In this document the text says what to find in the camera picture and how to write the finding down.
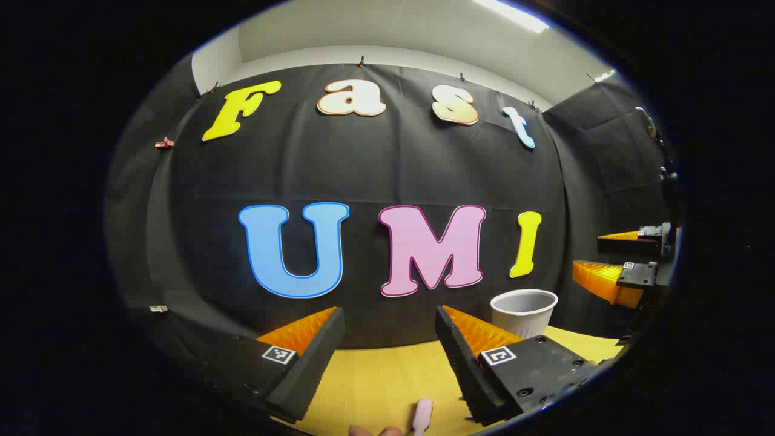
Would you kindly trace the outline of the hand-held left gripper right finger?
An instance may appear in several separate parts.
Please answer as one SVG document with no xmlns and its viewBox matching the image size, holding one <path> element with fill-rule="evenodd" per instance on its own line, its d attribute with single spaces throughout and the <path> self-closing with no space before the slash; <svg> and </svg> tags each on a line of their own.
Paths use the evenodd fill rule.
<svg viewBox="0 0 775 436">
<path fill-rule="evenodd" d="M 446 305 L 435 333 L 474 422 L 483 426 L 548 408 L 608 368 L 536 335 L 521 339 Z"/>
</svg>

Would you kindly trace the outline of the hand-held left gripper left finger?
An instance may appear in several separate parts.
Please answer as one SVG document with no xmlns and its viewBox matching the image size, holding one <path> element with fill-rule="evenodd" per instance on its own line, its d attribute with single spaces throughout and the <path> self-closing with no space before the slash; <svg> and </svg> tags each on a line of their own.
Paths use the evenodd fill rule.
<svg viewBox="0 0 775 436">
<path fill-rule="evenodd" d="M 218 339 L 205 348 L 202 365 L 241 405 L 295 424 L 304 419 L 344 333 L 344 310 L 333 306 L 254 339 Z"/>
</svg>

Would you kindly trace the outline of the small pink broom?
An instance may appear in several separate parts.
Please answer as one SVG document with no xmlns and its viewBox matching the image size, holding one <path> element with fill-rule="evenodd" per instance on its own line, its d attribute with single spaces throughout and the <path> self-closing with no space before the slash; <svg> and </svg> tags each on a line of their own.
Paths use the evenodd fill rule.
<svg viewBox="0 0 775 436">
<path fill-rule="evenodd" d="M 424 436 L 428 430 L 434 411 L 434 401 L 424 398 L 418 400 L 415 406 L 414 417 L 412 420 L 412 436 Z"/>
</svg>

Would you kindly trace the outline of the white ribbed garbage bin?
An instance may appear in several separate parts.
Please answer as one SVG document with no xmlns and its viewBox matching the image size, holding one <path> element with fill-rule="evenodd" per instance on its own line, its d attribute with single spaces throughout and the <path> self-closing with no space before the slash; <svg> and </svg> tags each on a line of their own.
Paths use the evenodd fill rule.
<svg viewBox="0 0 775 436">
<path fill-rule="evenodd" d="M 540 289 L 516 289 L 490 301 L 492 324 L 521 339 L 545 334 L 558 295 Z"/>
</svg>

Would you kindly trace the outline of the wooden desktop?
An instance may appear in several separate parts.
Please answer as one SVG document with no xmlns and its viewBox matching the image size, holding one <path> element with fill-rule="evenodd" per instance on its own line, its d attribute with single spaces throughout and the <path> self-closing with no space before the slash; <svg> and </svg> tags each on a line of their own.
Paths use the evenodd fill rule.
<svg viewBox="0 0 775 436">
<path fill-rule="evenodd" d="M 426 436 L 469 436 L 484 430 L 470 419 L 453 369 L 438 340 L 380 349 L 334 352 L 304 419 L 280 422 L 299 436 L 348 436 L 354 425 L 378 434 L 412 429 L 418 400 L 434 401 Z"/>
</svg>

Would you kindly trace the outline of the black backdrop cloth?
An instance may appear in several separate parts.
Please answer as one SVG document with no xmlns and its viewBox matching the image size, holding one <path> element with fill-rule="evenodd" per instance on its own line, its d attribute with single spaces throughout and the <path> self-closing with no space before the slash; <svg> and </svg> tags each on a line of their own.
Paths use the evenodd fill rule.
<svg viewBox="0 0 775 436">
<path fill-rule="evenodd" d="M 636 310 L 576 284 L 573 260 L 622 263 L 597 237 L 669 220 L 647 100 L 612 77 L 537 113 L 471 82 L 412 67 L 328 64 L 244 78 L 205 96 L 191 58 L 125 128 L 106 186 L 105 229 L 119 295 L 136 319 L 263 334 L 344 309 L 345 349 L 435 340 L 434 311 L 490 318 L 490 299 L 544 289 L 550 324 L 619 339 Z M 461 85 L 480 116 L 441 121 L 432 89 Z M 171 149 L 155 149 L 165 137 Z M 304 207 L 349 207 L 337 287 L 299 300 L 254 277 L 239 212 L 280 206 L 283 265 L 307 287 L 319 262 Z"/>
</svg>

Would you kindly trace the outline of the long ceiling light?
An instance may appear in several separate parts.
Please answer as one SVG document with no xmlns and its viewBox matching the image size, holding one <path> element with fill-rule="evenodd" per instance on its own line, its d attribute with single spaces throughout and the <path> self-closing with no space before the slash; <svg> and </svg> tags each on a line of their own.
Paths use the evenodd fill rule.
<svg viewBox="0 0 775 436">
<path fill-rule="evenodd" d="M 473 2 L 535 34 L 540 34 L 550 28 L 550 26 L 543 22 L 542 19 L 532 16 L 530 13 L 521 9 L 507 5 L 500 0 L 473 0 Z"/>
</svg>

